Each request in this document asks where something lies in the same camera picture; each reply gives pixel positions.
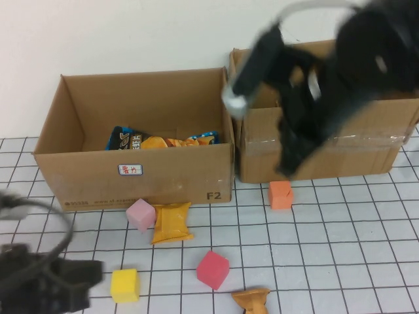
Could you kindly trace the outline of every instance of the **foam block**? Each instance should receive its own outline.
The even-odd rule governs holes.
[[[137,270],[115,270],[111,279],[111,296],[115,303],[137,302],[139,299]]]
[[[139,231],[145,232],[156,222],[156,210],[146,201],[139,199],[126,210],[128,221]]]
[[[196,269],[196,276],[199,281],[214,290],[218,290],[229,272],[229,261],[221,255],[210,251],[205,255],[201,263],[199,263]]]
[[[274,181],[269,183],[268,197],[272,209],[291,209],[294,193],[289,181]]]

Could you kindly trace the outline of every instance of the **open cardboard box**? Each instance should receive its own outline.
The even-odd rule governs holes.
[[[34,155],[65,210],[231,199],[234,136],[221,101],[225,69],[61,77]],[[104,151],[115,126],[206,147]],[[135,168],[123,175],[120,169]]]
[[[324,58],[333,45],[333,41],[323,41],[296,46]],[[238,49],[230,53],[230,76],[235,75],[247,53],[248,50]],[[286,179],[274,171],[282,149],[277,129],[281,117],[278,94],[264,85],[244,120],[234,121],[242,182],[265,183]],[[388,172],[418,121],[417,95],[393,95],[375,101],[351,118],[335,138],[307,159],[295,180]]]

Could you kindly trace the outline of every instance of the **snack bag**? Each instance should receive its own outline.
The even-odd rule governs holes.
[[[255,289],[233,292],[231,295],[236,303],[245,309],[244,314],[268,314],[265,307],[269,289]]]
[[[135,132],[136,131],[131,128],[115,126],[111,137],[107,142],[106,150],[129,149],[131,137],[135,134]]]
[[[217,132],[195,135],[182,141],[180,139],[166,139],[160,136],[151,136],[131,128],[117,126],[113,129],[106,150],[186,147],[218,143],[219,138]]]
[[[189,233],[186,226],[190,206],[191,203],[153,205],[157,219],[151,244],[192,240],[194,235]]]

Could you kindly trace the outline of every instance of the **cable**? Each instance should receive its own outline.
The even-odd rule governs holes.
[[[293,3],[285,7],[280,12],[277,23],[281,24],[286,18],[296,12],[320,8],[347,8],[353,10],[359,9],[355,3],[349,0],[306,0]]]
[[[15,198],[13,196],[0,193],[0,210],[3,209],[1,207],[5,204],[10,204],[12,205],[11,207],[37,206],[50,210],[60,216],[60,218],[64,221],[64,224],[67,226],[67,232],[64,238],[49,253],[44,255],[42,258],[27,268],[17,271],[16,273],[8,276],[6,279],[0,281],[0,299],[6,293],[12,290],[16,290],[25,282],[36,277],[36,275],[41,273],[45,268],[49,267],[49,265],[59,257],[60,253],[70,244],[71,240],[73,239],[73,222],[55,207],[39,201],[28,200],[25,198]]]

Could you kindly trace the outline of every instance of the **grid mat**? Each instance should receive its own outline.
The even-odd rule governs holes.
[[[0,139],[0,188],[59,206],[31,155],[36,138]],[[266,184],[236,181],[230,203],[194,205],[192,241],[150,245],[124,211],[68,213],[75,238],[65,258],[102,260],[105,279],[91,290],[84,314],[242,314],[231,291],[267,287],[269,313],[419,312],[419,133],[384,175],[293,182],[292,211],[271,211]],[[0,244],[28,243],[46,252],[64,229],[33,210],[0,221]],[[231,270],[214,292],[196,279],[213,250]],[[113,270],[139,270],[139,302],[116,305]]]

